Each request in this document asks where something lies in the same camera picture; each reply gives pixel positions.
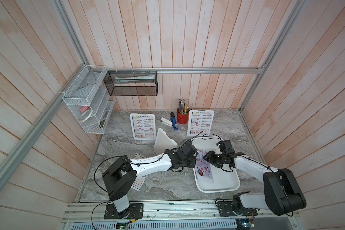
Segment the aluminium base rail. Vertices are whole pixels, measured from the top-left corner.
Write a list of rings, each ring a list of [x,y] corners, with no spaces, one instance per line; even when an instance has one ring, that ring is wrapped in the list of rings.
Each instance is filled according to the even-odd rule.
[[[214,200],[143,201],[142,203],[143,213],[137,215],[139,220],[223,219]],[[106,221],[105,210],[106,204],[71,203],[66,208],[61,222]]]

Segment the red pencil cup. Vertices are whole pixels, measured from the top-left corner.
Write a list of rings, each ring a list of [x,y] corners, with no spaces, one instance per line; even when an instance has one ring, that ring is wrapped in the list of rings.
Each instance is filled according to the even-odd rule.
[[[181,114],[179,108],[177,109],[177,123],[184,125],[188,123],[189,113]]]

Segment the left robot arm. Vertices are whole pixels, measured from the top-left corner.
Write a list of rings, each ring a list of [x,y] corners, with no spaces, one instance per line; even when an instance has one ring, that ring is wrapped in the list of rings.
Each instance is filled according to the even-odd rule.
[[[130,209],[127,194],[136,179],[156,172],[194,168],[197,149],[191,140],[180,147],[166,149],[154,157],[131,160],[126,155],[117,156],[117,160],[102,174],[109,200],[121,214]]]

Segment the blue stapler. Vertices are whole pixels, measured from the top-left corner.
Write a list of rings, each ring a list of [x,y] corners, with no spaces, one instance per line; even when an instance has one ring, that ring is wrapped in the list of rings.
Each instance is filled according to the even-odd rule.
[[[178,125],[177,125],[177,121],[176,121],[176,117],[174,115],[174,112],[170,113],[170,121],[172,122],[172,127],[174,130],[178,130]]]

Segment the pink eraser block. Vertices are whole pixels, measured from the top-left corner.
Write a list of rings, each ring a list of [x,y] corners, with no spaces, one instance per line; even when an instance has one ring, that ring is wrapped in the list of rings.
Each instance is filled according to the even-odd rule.
[[[81,112],[81,114],[83,114],[83,113],[85,113],[85,112],[87,112],[87,111],[89,111],[90,110],[90,107],[89,106],[83,106],[81,109],[80,109],[80,112]]]

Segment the white menu holder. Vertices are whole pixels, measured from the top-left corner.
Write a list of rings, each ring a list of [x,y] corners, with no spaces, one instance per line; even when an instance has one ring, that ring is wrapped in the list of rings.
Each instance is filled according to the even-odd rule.
[[[159,155],[164,153],[166,149],[173,149],[177,147],[178,144],[173,139],[169,138],[162,128],[159,128],[153,148],[154,152]]]
[[[135,140],[156,140],[154,114],[130,114],[130,121]]]
[[[209,134],[214,118],[213,110],[191,110],[188,118],[188,136]]]

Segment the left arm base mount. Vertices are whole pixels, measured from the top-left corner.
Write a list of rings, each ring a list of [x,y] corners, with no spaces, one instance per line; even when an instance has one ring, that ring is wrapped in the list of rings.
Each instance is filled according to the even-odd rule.
[[[118,212],[113,203],[106,205],[104,219],[129,219],[138,220],[143,217],[144,204],[143,203],[132,203],[129,207]]]

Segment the special menu sheet top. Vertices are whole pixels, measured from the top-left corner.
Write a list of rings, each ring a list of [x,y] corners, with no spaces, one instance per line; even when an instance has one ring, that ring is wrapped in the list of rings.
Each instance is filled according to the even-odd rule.
[[[197,149],[197,156],[195,158],[195,175],[198,181],[212,184],[214,183],[211,164],[203,159],[207,154],[206,151]]]

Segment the white tape roll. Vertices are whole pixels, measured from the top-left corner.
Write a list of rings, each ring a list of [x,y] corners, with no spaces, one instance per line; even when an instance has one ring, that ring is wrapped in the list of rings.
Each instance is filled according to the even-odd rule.
[[[92,110],[88,109],[80,115],[79,122],[83,123],[83,122],[87,121],[92,116],[93,116]]]

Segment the white stapler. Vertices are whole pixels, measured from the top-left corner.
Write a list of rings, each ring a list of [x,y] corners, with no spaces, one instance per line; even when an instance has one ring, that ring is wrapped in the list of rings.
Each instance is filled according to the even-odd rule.
[[[167,126],[169,126],[169,127],[172,127],[172,126],[173,126],[173,122],[170,121],[170,120],[168,120],[168,119],[166,119],[166,118],[164,118],[164,117],[162,117],[162,118],[160,119],[160,121],[161,121],[163,124],[165,124],[165,125],[167,125]]]

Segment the white plastic tray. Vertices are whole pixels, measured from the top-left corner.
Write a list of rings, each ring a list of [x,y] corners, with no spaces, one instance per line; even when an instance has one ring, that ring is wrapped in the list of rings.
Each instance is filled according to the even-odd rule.
[[[204,140],[202,138],[197,138],[193,141],[193,145],[196,149],[201,149],[206,151],[215,151],[216,143],[218,139],[208,139]],[[228,165],[224,165],[223,169],[217,168],[211,165],[212,175],[214,183],[209,184],[197,180],[195,169],[195,183],[199,191],[203,193],[220,193],[220,192],[230,192],[239,189],[240,179],[238,177],[237,171],[234,168],[230,168]]]

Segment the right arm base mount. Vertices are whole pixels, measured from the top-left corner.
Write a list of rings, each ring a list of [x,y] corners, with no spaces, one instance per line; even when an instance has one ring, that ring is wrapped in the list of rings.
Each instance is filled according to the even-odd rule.
[[[215,200],[215,206],[219,210],[221,217],[232,217],[232,216],[257,216],[257,209],[248,209],[243,206],[240,201],[240,196],[248,192],[242,192],[235,194],[232,201],[224,201],[221,198]]]

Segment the dim sum inn menu sheet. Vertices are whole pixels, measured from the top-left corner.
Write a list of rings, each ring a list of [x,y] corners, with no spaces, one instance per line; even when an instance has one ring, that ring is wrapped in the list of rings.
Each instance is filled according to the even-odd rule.
[[[134,157],[135,160],[141,160],[141,159],[145,159],[145,158],[146,158],[145,156],[143,156],[139,153],[137,153]],[[136,190],[136,191],[140,191],[145,180],[146,180],[146,176],[139,176],[138,175],[131,188]]]

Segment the black mesh wall basket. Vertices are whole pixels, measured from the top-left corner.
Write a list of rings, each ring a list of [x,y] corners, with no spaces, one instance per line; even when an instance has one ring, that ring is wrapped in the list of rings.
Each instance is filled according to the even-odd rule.
[[[155,75],[153,83],[115,83],[115,77]],[[155,71],[108,71],[103,80],[111,96],[157,96],[158,78]]]

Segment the pencils in cup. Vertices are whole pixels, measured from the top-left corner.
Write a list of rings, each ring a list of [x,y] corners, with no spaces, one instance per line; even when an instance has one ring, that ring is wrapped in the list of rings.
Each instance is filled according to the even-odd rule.
[[[193,108],[193,104],[188,105],[184,99],[179,100],[178,112],[182,115],[186,115]]]

